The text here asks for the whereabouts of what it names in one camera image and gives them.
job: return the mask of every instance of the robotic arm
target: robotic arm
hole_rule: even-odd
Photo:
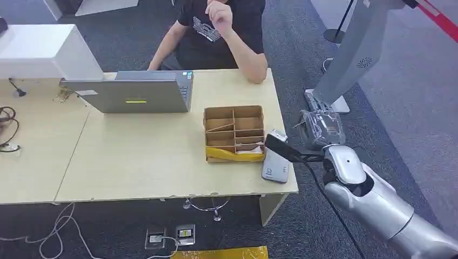
[[[331,144],[301,153],[268,135],[266,148],[290,162],[322,161],[325,193],[405,258],[458,258],[458,242],[414,213],[388,182],[362,163],[350,147]]]

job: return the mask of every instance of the light wooden desk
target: light wooden desk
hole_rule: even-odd
[[[196,71],[191,112],[186,114],[102,114],[91,109],[77,145],[61,145],[76,148],[66,160],[67,170],[54,170],[53,180],[62,181],[55,202],[261,195],[265,226],[288,194],[298,192],[294,169],[290,165],[288,183],[282,185],[262,179],[260,163],[209,165],[205,161],[204,108],[234,105],[261,105],[266,132],[274,128],[284,131],[270,70],[261,85],[249,84],[238,70]],[[81,124],[78,129],[76,121]],[[55,124],[53,121],[48,127],[53,132],[63,131],[53,128]],[[74,124],[65,127],[75,127],[79,133],[84,120],[77,119]],[[47,156],[42,161],[52,162],[52,158]],[[13,184],[20,185],[21,180]],[[56,194],[56,185],[52,186]],[[37,184],[34,187],[44,188]]]
[[[27,88],[25,97],[14,98],[15,89],[0,80],[0,106],[17,112],[19,131],[13,139],[19,153],[0,153],[0,203],[53,202],[72,157],[90,108],[76,96],[65,103],[53,98],[58,79],[18,80]],[[16,128],[13,122],[0,136],[5,141]]]

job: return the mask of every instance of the laptop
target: laptop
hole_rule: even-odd
[[[62,84],[102,113],[184,113],[191,108],[192,71],[119,71],[105,80]]]

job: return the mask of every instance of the hand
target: hand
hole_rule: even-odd
[[[232,31],[232,10],[227,4],[218,0],[208,0],[205,13],[210,17],[215,29],[223,38]]]

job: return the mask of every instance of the yellow mat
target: yellow mat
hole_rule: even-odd
[[[172,259],[268,259],[267,247],[209,251],[178,251]]]

